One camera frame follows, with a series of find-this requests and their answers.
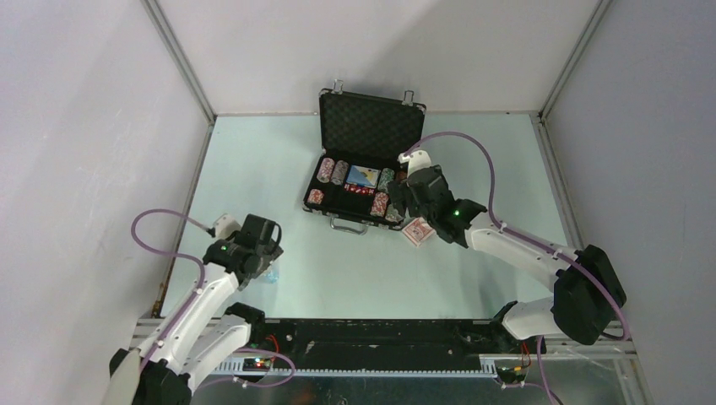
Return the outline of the black poker set case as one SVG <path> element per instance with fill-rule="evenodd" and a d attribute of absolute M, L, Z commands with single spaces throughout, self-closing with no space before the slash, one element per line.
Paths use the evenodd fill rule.
<path fill-rule="evenodd" d="M 346 161 L 350 167 L 359 165 L 382 170 L 391 168 L 395 178 L 401 169 L 398 156 L 415 144 L 423 131 L 426 106 L 414 101 L 411 90 L 404 92 L 400 100 L 353 93 L 344 90 L 337 81 L 333 88 L 322 89 L 318 96 L 318 116 L 321 130 L 321 154 L 312 172 L 308 187 L 301 201 L 307 213 L 354 224 L 346 231 L 364 234 L 368 228 L 399 231 L 403 222 L 391 223 L 384 217 L 370 215 L 373 196 L 347 192 L 344 185 L 321 183 L 316 179 L 321 160 L 329 157 Z M 306 202 L 311 189 L 325 193 L 321 205 Z"/>

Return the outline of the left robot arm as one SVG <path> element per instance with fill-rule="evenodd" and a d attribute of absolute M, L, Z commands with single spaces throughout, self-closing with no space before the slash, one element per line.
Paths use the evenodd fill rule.
<path fill-rule="evenodd" d="M 104 404 L 188 404 L 206 377 L 230 354 L 271 359 L 264 311 L 235 303 L 218 324 L 207 325 L 236 292 L 265 273 L 280 257 L 282 229 L 273 220 L 249 214 L 238 223 L 229 214 L 212 225 L 179 212 L 212 238 L 203 257 L 170 251 L 168 256 L 198 266 L 198 276 L 182 301 L 136 347 L 118 349 L 110 363 Z"/>

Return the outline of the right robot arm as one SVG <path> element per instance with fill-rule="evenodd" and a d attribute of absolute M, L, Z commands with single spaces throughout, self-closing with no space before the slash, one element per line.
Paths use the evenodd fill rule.
<path fill-rule="evenodd" d="M 602 249 L 561 246 L 499 222 L 489 208 L 455 198 L 438 165 L 389 182 L 388 195 L 400 214 L 424 219 L 447 243 L 496 257 L 550 291 L 544 299 L 510 302 L 494 316 L 491 341 L 503 353 L 527 338 L 559 333 L 591 345 L 626 303 Z"/>

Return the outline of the blue playing card box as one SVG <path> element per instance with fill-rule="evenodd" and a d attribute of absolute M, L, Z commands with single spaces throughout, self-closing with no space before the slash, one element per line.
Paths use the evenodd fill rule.
<path fill-rule="evenodd" d="M 348 170 L 345 181 L 351 185 L 375 189 L 380 175 L 381 171 L 379 169 L 352 165 Z"/>

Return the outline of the white ten chip stack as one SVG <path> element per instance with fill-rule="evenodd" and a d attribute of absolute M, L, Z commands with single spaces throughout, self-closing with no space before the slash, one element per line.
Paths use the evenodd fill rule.
<path fill-rule="evenodd" d="M 267 283 L 276 284 L 279 280 L 279 273 L 275 269 L 270 268 L 265 272 L 263 277 Z"/>

